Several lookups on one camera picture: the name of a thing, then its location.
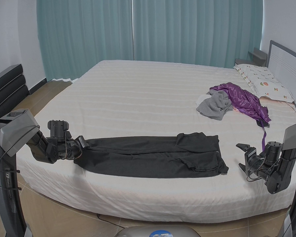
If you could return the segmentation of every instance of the blue sticker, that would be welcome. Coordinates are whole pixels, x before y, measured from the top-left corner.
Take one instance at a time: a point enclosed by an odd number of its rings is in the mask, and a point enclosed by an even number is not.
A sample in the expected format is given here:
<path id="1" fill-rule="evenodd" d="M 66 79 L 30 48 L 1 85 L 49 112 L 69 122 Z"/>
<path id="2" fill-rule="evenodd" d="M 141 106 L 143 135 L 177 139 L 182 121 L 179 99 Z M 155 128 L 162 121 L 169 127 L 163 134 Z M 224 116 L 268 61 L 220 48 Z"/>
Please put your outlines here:
<path id="1" fill-rule="evenodd" d="M 151 233 L 149 237 L 173 237 L 173 235 L 165 230 L 157 230 Z"/>

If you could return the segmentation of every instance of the white headboard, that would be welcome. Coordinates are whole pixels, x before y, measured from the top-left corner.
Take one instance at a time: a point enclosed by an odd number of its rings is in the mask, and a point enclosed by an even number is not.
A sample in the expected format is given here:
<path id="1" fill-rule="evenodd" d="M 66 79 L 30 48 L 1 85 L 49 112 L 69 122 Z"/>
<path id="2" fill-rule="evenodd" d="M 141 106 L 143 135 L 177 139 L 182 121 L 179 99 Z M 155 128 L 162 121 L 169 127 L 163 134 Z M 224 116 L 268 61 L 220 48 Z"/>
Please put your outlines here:
<path id="1" fill-rule="evenodd" d="M 296 105 L 296 53 L 271 40 L 266 66 L 292 93 Z"/>

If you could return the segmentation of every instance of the black leather headboard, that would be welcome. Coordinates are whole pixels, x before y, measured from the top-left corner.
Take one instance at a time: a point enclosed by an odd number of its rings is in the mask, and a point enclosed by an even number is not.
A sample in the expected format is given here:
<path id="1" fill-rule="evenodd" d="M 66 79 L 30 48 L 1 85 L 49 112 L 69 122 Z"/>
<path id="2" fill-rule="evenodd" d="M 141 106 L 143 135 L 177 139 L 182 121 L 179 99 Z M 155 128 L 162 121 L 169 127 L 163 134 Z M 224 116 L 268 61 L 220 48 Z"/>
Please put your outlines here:
<path id="1" fill-rule="evenodd" d="M 0 118 L 14 109 L 27 95 L 22 65 L 13 65 L 0 73 Z"/>

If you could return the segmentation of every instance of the baseboard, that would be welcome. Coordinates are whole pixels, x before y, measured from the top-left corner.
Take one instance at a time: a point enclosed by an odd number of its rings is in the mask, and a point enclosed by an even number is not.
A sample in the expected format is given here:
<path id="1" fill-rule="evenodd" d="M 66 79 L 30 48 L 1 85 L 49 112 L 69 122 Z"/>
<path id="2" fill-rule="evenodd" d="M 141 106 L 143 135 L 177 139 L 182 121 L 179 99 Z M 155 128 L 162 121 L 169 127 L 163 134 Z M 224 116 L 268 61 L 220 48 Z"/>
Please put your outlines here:
<path id="1" fill-rule="evenodd" d="M 39 88 L 41 88 L 45 83 L 47 83 L 46 78 L 44 78 L 42 81 L 40 81 L 38 84 L 33 86 L 30 90 L 29 93 L 32 95 L 35 91 L 37 91 Z"/>

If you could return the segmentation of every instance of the purple satin garment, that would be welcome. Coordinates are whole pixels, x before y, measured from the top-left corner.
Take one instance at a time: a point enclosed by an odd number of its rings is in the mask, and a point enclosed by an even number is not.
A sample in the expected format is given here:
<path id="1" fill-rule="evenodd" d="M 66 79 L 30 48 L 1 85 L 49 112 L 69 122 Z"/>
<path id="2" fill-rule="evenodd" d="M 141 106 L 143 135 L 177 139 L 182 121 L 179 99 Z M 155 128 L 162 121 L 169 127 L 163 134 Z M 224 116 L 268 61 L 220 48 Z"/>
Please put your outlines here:
<path id="1" fill-rule="evenodd" d="M 259 98 L 250 93 L 247 90 L 241 89 L 238 85 L 231 82 L 222 83 L 221 85 L 211 87 L 214 90 L 223 90 L 229 96 L 232 105 L 239 110 L 239 112 L 244 113 L 252 117 L 255 120 L 264 120 L 269 123 L 271 119 L 269 118 L 269 111 L 266 106 L 262 106 Z M 262 128 L 264 130 L 264 136 L 262 139 L 262 150 L 265 147 L 265 137 L 266 132 L 261 122 Z"/>

